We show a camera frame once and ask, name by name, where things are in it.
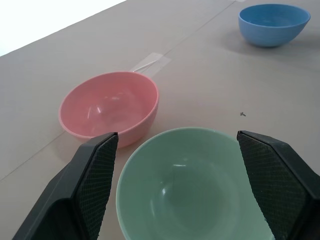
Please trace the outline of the green plastic bowl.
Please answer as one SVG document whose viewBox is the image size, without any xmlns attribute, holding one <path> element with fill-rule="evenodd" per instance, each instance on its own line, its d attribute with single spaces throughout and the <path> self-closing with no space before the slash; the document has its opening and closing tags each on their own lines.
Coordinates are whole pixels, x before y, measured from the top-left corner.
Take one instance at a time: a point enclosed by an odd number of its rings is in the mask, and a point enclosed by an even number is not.
<svg viewBox="0 0 320 240">
<path fill-rule="evenodd" d="M 208 128 L 171 129 L 138 147 L 116 213 L 125 240 L 274 240 L 238 141 Z"/>
</svg>

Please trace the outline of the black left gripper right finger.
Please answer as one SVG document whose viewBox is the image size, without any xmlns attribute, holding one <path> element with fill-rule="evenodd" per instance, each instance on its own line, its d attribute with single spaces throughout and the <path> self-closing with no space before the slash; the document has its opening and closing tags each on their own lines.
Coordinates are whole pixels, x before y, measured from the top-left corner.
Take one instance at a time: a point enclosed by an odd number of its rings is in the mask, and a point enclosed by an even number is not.
<svg viewBox="0 0 320 240">
<path fill-rule="evenodd" d="M 320 176 L 287 143 L 236 137 L 255 200 L 275 240 L 320 240 Z"/>
</svg>

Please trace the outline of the blue plastic bowl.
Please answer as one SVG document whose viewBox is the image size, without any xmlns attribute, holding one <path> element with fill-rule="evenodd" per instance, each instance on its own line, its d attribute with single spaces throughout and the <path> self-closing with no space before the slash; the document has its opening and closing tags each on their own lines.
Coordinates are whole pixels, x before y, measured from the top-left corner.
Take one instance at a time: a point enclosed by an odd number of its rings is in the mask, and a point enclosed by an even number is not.
<svg viewBox="0 0 320 240">
<path fill-rule="evenodd" d="M 239 12 L 238 26 L 241 35 L 249 44 L 273 48 L 296 38 L 310 19 L 311 14 L 298 6 L 258 4 Z"/>
</svg>

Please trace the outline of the clear tape strip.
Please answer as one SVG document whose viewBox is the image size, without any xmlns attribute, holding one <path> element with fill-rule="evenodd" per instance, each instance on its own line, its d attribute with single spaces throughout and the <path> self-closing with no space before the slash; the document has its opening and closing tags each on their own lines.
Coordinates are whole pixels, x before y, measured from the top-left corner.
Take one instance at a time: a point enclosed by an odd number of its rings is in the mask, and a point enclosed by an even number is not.
<svg viewBox="0 0 320 240">
<path fill-rule="evenodd" d="M 130 71 L 143 74 L 149 78 L 156 75 L 161 69 L 171 62 L 171 59 L 161 53 L 152 52 Z"/>
</svg>

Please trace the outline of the pink plastic bowl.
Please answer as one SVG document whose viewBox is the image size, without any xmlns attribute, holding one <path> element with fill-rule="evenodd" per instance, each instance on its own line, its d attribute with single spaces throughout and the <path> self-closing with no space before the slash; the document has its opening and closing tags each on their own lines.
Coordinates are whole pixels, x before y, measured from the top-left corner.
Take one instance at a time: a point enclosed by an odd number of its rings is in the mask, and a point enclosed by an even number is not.
<svg viewBox="0 0 320 240">
<path fill-rule="evenodd" d="M 83 141 L 110 132 L 118 147 L 143 138 L 157 115 L 160 93 L 149 77 L 133 71 L 104 73 L 72 89 L 61 102 L 61 127 Z"/>
</svg>

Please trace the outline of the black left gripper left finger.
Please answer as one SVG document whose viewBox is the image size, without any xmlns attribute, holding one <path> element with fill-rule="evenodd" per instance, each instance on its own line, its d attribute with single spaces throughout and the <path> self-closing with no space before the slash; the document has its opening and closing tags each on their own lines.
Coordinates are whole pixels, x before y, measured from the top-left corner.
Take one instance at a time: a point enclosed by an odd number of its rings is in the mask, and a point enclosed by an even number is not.
<svg viewBox="0 0 320 240">
<path fill-rule="evenodd" d="M 12 240 L 97 240 L 115 168 L 118 133 L 80 145 L 47 184 Z"/>
</svg>

